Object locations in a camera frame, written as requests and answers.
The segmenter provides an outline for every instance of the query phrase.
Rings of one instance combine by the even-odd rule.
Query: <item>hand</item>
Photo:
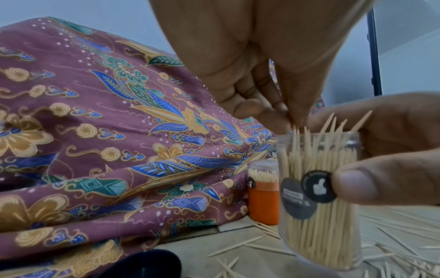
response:
[[[333,59],[374,0],[150,0],[188,69],[232,116],[302,125]],[[269,73],[269,58],[281,94]]]
[[[377,97],[324,109],[308,126],[319,131],[330,113],[349,130],[369,110],[359,131],[367,158],[332,176],[337,195],[367,205],[440,203],[440,93]]]

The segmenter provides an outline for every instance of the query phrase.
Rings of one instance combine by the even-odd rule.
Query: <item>dark frame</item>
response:
[[[373,78],[371,83],[374,88],[374,96],[382,95],[382,85],[380,83],[380,68],[379,68],[379,53],[377,51],[377,40],[376,40],[376,26],[374,24],[374,10],[367,15],[368,21],[368,41],[370,43],[370,54],[371,54],[371,70],[373,73]]]

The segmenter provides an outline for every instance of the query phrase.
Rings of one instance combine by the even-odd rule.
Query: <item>white wall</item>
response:
[[[174,52],[148,0],[0,0],[0,26],[54,16]]]
[[[379,56],[382,93],[440,91],[440,29]]]
[[[174,52],[148,0],[0,0],[0,26],[24,19],[55,16]],[[373,97],[367,19],[353,29],[325,85],[325,105]]]
[[[326,106],[374,97],[370,46],[365,16],[340,50],[324,87]]]

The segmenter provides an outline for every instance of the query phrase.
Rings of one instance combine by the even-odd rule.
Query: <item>gray label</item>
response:
[[[304,194],[298,180],[284,179],[280,194],[284,208],[293,218],[305,220],[315,214],[318,204]]]

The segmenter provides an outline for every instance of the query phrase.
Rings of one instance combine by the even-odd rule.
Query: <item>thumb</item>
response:
[[[370,158],[339,168],[332,177],[336,194],[363,205],[440,203],[440,150]]]

